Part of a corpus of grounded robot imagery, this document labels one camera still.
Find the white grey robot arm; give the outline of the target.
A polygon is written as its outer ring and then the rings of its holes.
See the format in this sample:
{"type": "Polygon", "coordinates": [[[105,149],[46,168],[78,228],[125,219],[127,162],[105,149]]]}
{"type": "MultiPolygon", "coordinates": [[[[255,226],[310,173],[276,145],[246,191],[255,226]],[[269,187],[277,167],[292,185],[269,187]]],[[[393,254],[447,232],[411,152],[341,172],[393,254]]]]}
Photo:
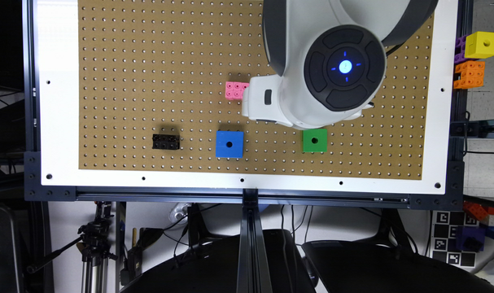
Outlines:
{"type": "Polygon", "coordinates": [[[250,80],[242,114],[296,129],[357,118],[383,83],[386,48],[405,43],[437,4],[265,1],[262,37],[274,73],[250,80]]]}

